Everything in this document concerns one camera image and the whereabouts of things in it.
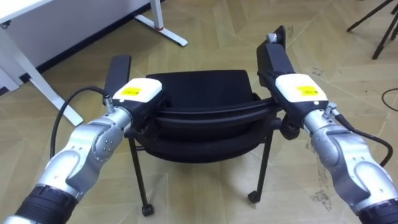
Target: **black seat cushion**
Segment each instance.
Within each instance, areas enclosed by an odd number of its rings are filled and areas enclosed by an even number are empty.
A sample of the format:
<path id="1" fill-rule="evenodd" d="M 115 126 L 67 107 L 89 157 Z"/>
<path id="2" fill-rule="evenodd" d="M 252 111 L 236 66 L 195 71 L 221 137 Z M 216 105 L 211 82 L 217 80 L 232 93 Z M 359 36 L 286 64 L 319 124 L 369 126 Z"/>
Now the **black seat cushion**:
<path id="1" fill-rule="evenodd" d="M 160 73 L 159 80 L 169 99 L 161 110 L 206 112 L 239 108 L 255 98 L 244 70 Z M 270 131 L 271 118 L 245 124 L 197 128 L 159 127 L 157 139 L 134 137 L 153 156 L 175 162 L 215 162 L 240 156 L 257 147 Z"/>

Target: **desk leg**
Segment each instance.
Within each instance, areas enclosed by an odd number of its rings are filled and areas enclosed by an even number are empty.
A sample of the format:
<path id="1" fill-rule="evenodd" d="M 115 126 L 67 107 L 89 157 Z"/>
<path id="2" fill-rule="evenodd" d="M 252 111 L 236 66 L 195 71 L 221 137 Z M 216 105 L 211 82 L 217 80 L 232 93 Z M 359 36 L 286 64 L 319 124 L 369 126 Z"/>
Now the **desk leg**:
<path id="1" fill-rule="evenodd" d="M 174 40 L 176 43 L 180 44 L 181 46 L 186 46 L 188 41 L 184 38 L 180 37 L 177 34 L 174 34 L 170 30 L 166 29 L 163 25 L 163 15 L 162 15 L 162 7 L 160 5 L 160 0 L 150 0 L 150 7 L 152 9 L 154 15 L 154 21 L 146 18 L 143 15 L 138 15 L 135 17 L 138 21 L 146 24 L 147 26 L 155 29 L 157 32 L 165 35 L 166 37 Z"/>
<path id="2" fill-rule="evenodd" d="M 22 53 L 18 46 L 12 41 L 4 29 L 0 29 L 0 44 L 5 52 L 14 58 L 14 60 L 27 72 L 33 85 L 43 93 L 47 99 L 59 110 L 65 102 L 44 80 L 39 71 L 32 65 L 29 59 Z M 74 126 L 83 122 L 83 118 L 70 106 L 63 114 Z"/>
<path id="3" fill-rule="evenodd" d="M 6 87 L 9 91 L 14 91 L 19 88 L 18 83 L 14 80 L 0 67 L 0 82 L 1 86 Z"/>

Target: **black cable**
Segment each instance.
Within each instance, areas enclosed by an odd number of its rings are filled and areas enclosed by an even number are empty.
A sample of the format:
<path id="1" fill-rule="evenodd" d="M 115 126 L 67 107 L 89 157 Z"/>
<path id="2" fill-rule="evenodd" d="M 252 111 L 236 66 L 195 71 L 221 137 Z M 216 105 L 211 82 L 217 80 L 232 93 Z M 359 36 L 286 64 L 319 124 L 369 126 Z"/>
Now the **black cable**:
<path id="1" fill-rule="evenodd" d="M 340 122 L 346 129 L 350 130 L 351 132 L 358 134 L 364 138 L 368 138 L 372 141 L 375 141 L 377 143 L 382 144 L 383 146 L 387 147 L 387 155 L 385 156 L 385 158 L 381 161 L 380 166 L 384 167 L 391 159 L 392 157 L 392 153 L 394 152 L 392 146 L 386 142 L 385 140 L 378 138 L 376 136 L 373 136 L 371 134 L 368 133 L 364 133 L 360 130 L 355 129 L 354 127 L 352 127 L 352 125 L 349 124 L 349 122 L 344 118 L 344 116 L 342 114 L 336 115 L 335 116 L 336 120 L 338 122 Z"/>
<path id="2" fill-rule="evenodd" d="M 398 88 L 392 88 L 392 89 L 390 89 L 390 90 L 385 91 L 385 92 L 381 95 L 381 101 L 383 101 L 384 105 L 385 105 L 386 107 L 392 109 L 393 111 L 396 111 L 396 112 L 398 112 L 398 109 L 393 108 L 393 107 L 390 106 L 388 103 L 386 103 L 386 100 L 384 99 L 384 96 L 385 96 L 387 93 L 391 92 L 391 91 L 397 91 L 397 90 L 398 90 Z"/>
<path id="3" fill-rule="evenodd" d="M 83 91 L 87 91 L 87 90 L 97 92 L 97 93 L 101 94 L 104 98 L 109 97 L 108 92 L 106 92 L 105 90 L 103 90 L 97 86 L 88 86 L 88 87 L 84 87 L 84 88 L 77 90 L 72 95 L 70 95 L 67 100 L 65 100 L 64 104 L 62 105 L 62 107 L 61 107 L 60 111 L 58 112 L 57 117 L 55 118 L 55 121 L 54 121 L 54 126 L 53 126 L 52 133 L 51 133 L 51 142 L 50 142 L 50 159 L 53 158 L 53 156 L 55 155 L 55 138 L 57 137 L 58 126 L 60 124 L 63 112 L 65 111 L 67 106 L 70 104 L 71 100 L 77 94 L 79 94 Z"/>

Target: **beige floor tile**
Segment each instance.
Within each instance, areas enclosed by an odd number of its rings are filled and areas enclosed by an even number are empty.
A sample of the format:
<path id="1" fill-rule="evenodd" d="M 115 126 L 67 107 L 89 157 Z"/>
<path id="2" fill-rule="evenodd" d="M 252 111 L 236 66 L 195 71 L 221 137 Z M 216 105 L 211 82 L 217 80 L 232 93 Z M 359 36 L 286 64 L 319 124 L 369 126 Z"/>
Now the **beige floor tile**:
<path id="1" fill-rule="evenodd" d="M 44 73 L 60 96 L 104 86 L 113 56 L 132 57 L 130 78 L 187 70 L 245 69 L 252 91 L 262 98 L 256 47 L 280 25 L 287 29 L 287 54 L 296 72 L 309 74 L 330 101 L 357 129 L 398 146 L 398 114 L 381 102 L 381 94 L 398 85 L 398 42 L 388 42 L 372 60 L 387 29 L 393 4 L 346 33 L 346 28 L 377 1 L 357 0 L 168 0 L 165 25 L 189 41 L 180 47 L 137 21 L 131 21 Z M 386 95 L 398 108 L 398 92 Z M 85 121 L 102 115 L 101 97 L 78 95 L 71 105 Z M 57 110 L 27 83 L 0 97 L 0 219 L 15 212 L 41 175 L 48 159 L 50 133 Z M 61 150 L 73 126 L 62 119 L 56 142 Z M 376 161 L 384 146 L 366 140 Z M 139 152 L 149 202 L 155 215 L 144 218 L 127 139 L 103 167 L 96 185 L 77 206 L 70 223 L 156 224 L 357 224 L 339 198 L 305 132 L 293 141 L 274 134 L 262 200 L 252 205 L 263 145 L 227 161 L 179 164 Z M 386 166 L 398 181 L 398 156 Z"/>

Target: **metal chair leg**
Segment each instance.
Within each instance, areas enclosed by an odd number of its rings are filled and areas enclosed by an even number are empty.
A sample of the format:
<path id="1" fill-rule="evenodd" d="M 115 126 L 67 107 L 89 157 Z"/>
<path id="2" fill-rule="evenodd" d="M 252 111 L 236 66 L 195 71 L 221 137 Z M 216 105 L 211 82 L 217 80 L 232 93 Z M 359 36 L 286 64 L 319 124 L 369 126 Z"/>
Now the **metal chair leg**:
<path id="1" fill-rule="evenodd" d="M 139 193 L 142 200 L 142 214 L 147 217 L 153 215 L 155 210 L 151 204 L 148 203 L 147 194 L 145 191 L 144 180 L 142 179 L 141 167 L 139 165 L 138 153 L 136 148 L 136 142 L 134 138 L 129 138 L 130 151 L 132 156 L 132 162 L 134 164 L 134 169 L 136 170 L 137 182 Z"/>
<path id="2" fill-rule="evenodd" d="M 271 131 L 266 138 L 266 142 L 264 145 L 264 152 L 262 153 L 260 176 L 259 176 L 259 182 L 257 183 L 257 190 L 251 192 L 248 195 L 248 198 L 251 203 L 258 203 L 258 202 L 260 202 L 260 199 L 261 199 L 262 188 L 264 186 L 264 179 L 266 178 L 268 158 L 269 158 L 269 152 L 271 151 L 271 143 L 272 143 L 273 135 L 274 135 L 274 131 Z"/>

